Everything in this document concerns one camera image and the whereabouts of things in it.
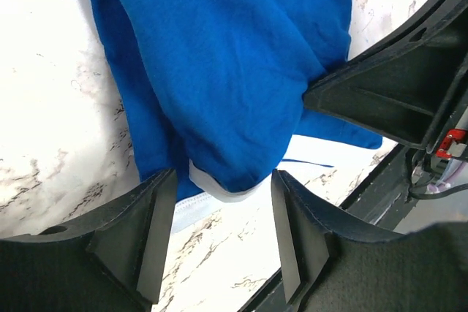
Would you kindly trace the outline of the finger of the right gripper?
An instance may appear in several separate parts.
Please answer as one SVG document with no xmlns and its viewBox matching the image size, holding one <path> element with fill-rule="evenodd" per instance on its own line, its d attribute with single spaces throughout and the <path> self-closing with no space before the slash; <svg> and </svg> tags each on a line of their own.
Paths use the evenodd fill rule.
<svg viewBox="0 0 468 312">
<path fill-rule="evenodd" d="M 428 0 L 341 69 L 310 84 L 305 108 L 431 150 L 467 89 L 467 0 Z"/>
</svg>

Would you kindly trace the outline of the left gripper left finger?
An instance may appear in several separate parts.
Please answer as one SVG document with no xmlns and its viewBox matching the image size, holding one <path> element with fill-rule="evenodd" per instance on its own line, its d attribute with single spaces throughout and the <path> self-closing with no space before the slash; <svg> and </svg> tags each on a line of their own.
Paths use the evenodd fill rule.
<svg viewBox="0 0 468 312">
<path fill-rule="evenodd" d="M 1 240 L 3 311 L 149 311 L 159 302 L 175 171 L 38 235 Z"/>
</svg>

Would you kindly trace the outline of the blue boxer underwear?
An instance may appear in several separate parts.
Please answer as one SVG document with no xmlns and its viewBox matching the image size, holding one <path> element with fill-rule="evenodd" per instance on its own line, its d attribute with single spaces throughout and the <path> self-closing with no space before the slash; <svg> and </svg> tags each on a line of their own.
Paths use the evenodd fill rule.
<svg viewBox="0 0 468 312">
<path fill-rule="evenodd" d="M 372 153 L 380 135 L 305 109 L 343 66 L 352 0 L 91 0 L 141 180 L 178 177 L 173 232 L 267 191 L 271 172 L 313 174 Z"/>
</svg>

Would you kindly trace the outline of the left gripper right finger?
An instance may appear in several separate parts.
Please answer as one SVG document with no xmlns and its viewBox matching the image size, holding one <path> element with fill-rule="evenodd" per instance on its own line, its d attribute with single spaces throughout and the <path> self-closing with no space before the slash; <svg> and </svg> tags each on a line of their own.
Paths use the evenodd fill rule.
<svg viewBox="0 0 468 312">
<path fill-rule="evenodd" d="M 467 224 L 401 235 L 275 171 L 271 195 L 285 300 L 294 311 L 465 311 Z"/>
</svg>

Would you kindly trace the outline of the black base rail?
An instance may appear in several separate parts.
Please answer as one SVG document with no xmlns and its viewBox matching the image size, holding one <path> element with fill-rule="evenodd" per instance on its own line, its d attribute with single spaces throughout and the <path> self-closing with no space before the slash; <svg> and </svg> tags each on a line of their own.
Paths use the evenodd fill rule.
<svg viewBox="0 0 468 312">
<path fill-rule="evenodd" d="M 408 190 L 411 168 L 419 159 L 418 151 L 397 146 L 337 207 L 366 223 L 396 232 L 397 224 L 415 206 Z M 285 300 L 281 268 L 244 305 L 244 310 L 294 311 Z"/>
</svg>

